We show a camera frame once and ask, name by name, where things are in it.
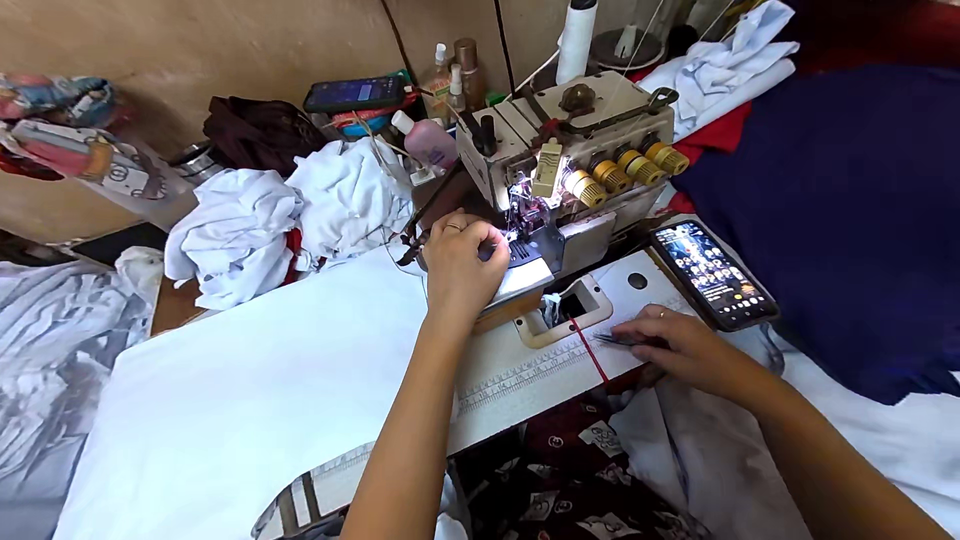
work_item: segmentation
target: navy blue fabric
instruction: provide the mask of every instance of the navy blue fabric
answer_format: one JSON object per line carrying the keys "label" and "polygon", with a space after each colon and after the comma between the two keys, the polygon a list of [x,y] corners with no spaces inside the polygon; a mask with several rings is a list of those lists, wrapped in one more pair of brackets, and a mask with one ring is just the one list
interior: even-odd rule
{"label": "navy blue fabric", "polygon": [[835,380],[960,396],[960,71],[791,77],[673,182]]}

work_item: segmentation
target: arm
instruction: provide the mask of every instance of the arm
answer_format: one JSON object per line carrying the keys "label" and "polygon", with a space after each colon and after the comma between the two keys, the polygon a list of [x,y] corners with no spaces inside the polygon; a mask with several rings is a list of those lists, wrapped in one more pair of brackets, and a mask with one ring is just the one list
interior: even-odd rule
{"label": "arm", "polygon": [[637,346],[634,355],[756,417],[770,455],[817,540],[950,538],[797,390],[699,319],[651,304],[613,332],[637,340],[663,337],[672,351]]}
{"label": "arm", "polygon": [[[433,538],[457,364],[510,259],[500,231],[476,219],[458,210],[433,225],[423,251],[426,318],[350,506],[345,540]],[[496,244],[487,262],[477,258],[484,240]]]}

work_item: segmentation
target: hand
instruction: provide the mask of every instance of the hand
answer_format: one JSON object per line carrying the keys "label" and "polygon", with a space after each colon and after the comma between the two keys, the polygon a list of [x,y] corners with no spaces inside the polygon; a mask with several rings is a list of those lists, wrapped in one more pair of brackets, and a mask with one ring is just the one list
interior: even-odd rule
{"label": "hand", "polygon": [[[487,262],[477,256],[485,240],[496,246]],[[457,209],[434,222],[423,257],[430,314],[470,328],[503,281],[510,249],[497,227]]]}
{"label": "hand", "polygon": [[748,410],[761,406],[770,392],[786,385],[766,368],[713,333],[700,319],[649,304],[633,321],[612,328],[613,335],[642,341],[652,336],[670,343],[670,351],[636,345],[631,352],[691,386],[726,398]]}

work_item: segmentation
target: brown bottle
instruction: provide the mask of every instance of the brown bottle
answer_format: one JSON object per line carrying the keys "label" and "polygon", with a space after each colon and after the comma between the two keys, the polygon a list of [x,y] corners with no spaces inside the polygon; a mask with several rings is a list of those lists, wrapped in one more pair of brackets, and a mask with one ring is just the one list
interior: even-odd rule
{"label": "brown bottle", "polygon": [[477,62],[477,42],[470,37],[461,37],[453,42],[453,50],[463,71],[461,79],[464,84],[464,97],[467,101],[467,111],[485,109],[487,107],[487,81]]}

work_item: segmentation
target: overlock sewing machine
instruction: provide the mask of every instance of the overlock sewing machine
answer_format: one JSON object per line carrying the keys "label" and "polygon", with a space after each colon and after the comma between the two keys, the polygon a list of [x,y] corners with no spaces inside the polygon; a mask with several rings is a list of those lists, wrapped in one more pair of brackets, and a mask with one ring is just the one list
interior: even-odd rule
{"label": "overlock sewing machine", "polygon": [[476,332],[536,310],[547,285],[600,261],[684,172],[689,160],[670,146],[677,97],[604,71],[540,92],[525,86],[461,117],[460,158],[503,215],[511,247]]}

